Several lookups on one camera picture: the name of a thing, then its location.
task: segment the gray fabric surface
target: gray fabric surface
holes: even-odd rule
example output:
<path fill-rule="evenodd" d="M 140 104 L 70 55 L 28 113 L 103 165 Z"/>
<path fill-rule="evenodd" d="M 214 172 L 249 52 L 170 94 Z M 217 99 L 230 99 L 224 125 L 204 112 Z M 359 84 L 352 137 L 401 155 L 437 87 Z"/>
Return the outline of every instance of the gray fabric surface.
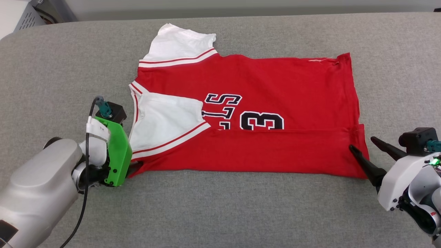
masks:
<path fill-rule="evenodd" d="M 310 15 L 66 23 L 0 41 L 0 187 L 54 136 L 84 140 L 93 97 L 125 107 L 138 59 L 166 22 L 217 33 L 221 55 L 335 57 L 351 52 L 366 137 L 397 144 L 441 131 L 441 15 Z M 371 160 L 393 160 L 368 140 Z M 82 200 L 41 247 L 59 247 Z M 92 189 L 69 247 L 431 247 L 407 214 L 386 212 L 366 180 L 283 173 L 148 172 Z"/>

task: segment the printed number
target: printed number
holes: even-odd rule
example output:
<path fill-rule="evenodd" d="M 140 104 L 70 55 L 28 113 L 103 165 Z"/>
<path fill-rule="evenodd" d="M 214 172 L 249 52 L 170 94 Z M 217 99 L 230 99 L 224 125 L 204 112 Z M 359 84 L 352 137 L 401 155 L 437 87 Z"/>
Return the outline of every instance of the printed number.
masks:
<path fill-rule="evenodd" d="M 224 128 L 224 130 L 230 129 L 230 122 L 229 121 L 220 121 L 219 125 L 221 125 Z"/>
<path fill-rule="evenodd" d="M 250 120 L 255 120 L 255 124 L 251 124 Z M 283 118 L 274 113 L 259 113 L 252 111 L 244 111 L 240 114 L 240 128 L 245 130 L 254 130 L 254 126 L 265 127 L 268 129 L 283 129 Z"/>
<path fill-rule="evenodd" d="M 207 98 L 205 98 L 206 103 L 212 103 L 212 104 L 223 104 L 226 99 L 229 99 L 227 101 L 227 105 L 238 105 L 240 100 L 242 99 L 242 96 L 240 95 L 234 95 L 234 94 L 208 94 Z"/>
<path fill-rule="evenodd" d="M 211 117 L 221 117 L 224 119 L 231 119 L 231 116 L 233 115 L 235 107 L 224 107 L 222 110 L 224 113 L 211 113 L 207 111 L 202 111 L 202 116 L 211 116 Z"/>
<path fill-rule="evenodd" d="M 218 94 L 209 93 L 205 98 L 205 102 L 210 104 L 238 105 L 241 99 L 242 96 L 235 94 L 222 94 L 219 96 Z M 224 107 L 222 110 L 223 113 L 202 111 L 202 116 L 220 117 L 229 120 L 233 116 L 235 107 Z M 222 126 L 224 130 L 231 128 L 229 121 L 220 121 L 219 125 Z M 240 114 L 241 129 L 254 130 L 254 126 L 268 129 L 283 129 L 284 120 L 280 115 L 274 113 L 244 111 Z"/>

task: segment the basketball jersey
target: basketball jersey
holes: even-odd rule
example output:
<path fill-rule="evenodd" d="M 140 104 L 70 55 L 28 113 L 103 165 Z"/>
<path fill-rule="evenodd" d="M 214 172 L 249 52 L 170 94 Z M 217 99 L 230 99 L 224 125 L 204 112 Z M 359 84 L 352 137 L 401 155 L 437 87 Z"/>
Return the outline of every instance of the basketball jersey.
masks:
<path fill-rule="evenodd" d="M 147 170 L 365 178 L 351 58 L 221 56 L 215 34 L 164 25 L 130 84 L 133 161 Z"/>

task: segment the number 3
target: number 3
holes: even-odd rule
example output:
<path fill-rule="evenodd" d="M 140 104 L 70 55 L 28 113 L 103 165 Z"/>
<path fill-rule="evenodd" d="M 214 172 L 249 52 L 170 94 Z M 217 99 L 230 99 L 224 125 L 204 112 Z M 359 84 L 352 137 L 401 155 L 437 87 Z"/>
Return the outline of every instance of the number 3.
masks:
<path fill-rule="evenodd" d="M 254 125 L 250 120 L 255 120 L 255 126 L 268 129 L 283 129 L 283 118 L 274 113 L 259 113 L 253 111 L 244 111 L 240 114 L 240 128 L 244 130 L 254 130 Z"/>

